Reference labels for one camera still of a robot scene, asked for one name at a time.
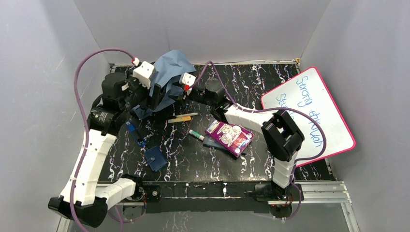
marble tabletop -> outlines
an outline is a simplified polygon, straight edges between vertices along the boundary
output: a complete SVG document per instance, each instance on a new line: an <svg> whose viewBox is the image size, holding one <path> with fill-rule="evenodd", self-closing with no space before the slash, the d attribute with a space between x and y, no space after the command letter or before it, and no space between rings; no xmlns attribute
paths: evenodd
<svg viewBox="0 0 410 232"><path fill-rule="evenodd" d="M198 76L203 66L195 66ZM127 67L116 67L124 72ZM262 109L261 96L298 74L295 64L230 64L216 65L216 69L235 101L243 106ZM208 67L203 80L216 77ZM172 115L197 112L189 122L167 123ZM123 126L110 150L99 182L114 182L123 174L141 176L145 181L264 181L273 174L273 158L267 152L264 137L256 133L246 149L246 155L235 158L225 151L204 147L202 142L188 134L192 129L204 134L212 115L209 107L195 102L175 103L154 115L138 119L130 116L147 144L144 148ZM169 161L168 167L154 173L144 159L144 152L159 146ZM334 180L325 160L299 167L297 180Z"/></svg>

white wall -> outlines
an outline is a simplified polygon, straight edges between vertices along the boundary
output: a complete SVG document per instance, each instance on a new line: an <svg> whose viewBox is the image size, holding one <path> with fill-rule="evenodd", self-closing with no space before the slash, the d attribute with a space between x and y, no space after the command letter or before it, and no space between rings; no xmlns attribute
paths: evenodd
<svg viewBox="0 0 410 232"><path fill-rule="evenodd" d="M301 64L317 66L354 134L330 159L364 232L410 228L410 1L333 0Z"/></svg>
<svg viewBox="0 0 410 232"><path fill-rule="evenodd" d="M100 47L123 47L148 61L181 49L193 63L299 58L329 2L75 0Z"/></svg>
<svg viewBox="0 0 410 232"><path fill-rule="evenodd" d="M73 75L98 46L72 0L0 1L0 231L55 231L47 208L83 139ZM101 91L104 56L82 70L85 108Z"/></svg>

whiteboard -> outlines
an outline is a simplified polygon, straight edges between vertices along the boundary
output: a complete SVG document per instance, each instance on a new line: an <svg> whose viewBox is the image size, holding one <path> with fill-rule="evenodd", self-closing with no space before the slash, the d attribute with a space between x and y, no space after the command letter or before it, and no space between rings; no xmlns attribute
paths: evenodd
<svg viewBox="0 0 410 232"><path fill-rule="evenodd" d="M319 123L326 135L325 152L315 160L299 161L301 166L313 161L350 150L356 145L345 120L330 95L319 71L315 67L267 92L261 97L264 109L287 107L299 110ZM316 126L307 118L288 111L305 136L298 158L317 155L323 147L323 138Z"/></svg>

yellow highlighter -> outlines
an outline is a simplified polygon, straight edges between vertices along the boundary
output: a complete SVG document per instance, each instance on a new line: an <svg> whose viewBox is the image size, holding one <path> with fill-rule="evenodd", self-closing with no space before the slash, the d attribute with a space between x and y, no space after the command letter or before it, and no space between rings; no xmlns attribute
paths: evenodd
<svg viewBox="0 0 410 232"><path fill-rule="evenodd" d="M173 123L173 122L186 122L186 121L191 121L191 116L185 116L185 117L177 117L173 119L168 119L168 123Z"/></svg>

purple package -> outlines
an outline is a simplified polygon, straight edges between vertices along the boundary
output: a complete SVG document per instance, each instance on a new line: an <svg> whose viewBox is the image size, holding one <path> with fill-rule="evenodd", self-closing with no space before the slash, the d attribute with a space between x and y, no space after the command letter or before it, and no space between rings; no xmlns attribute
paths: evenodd
<svg viewBox="0 0 410 232"><path fill-rule="evenodd" d="M205 130L218 143L228 149L234 156L239 157L253 139L253 133L238 126L213 121Z"/></svg>

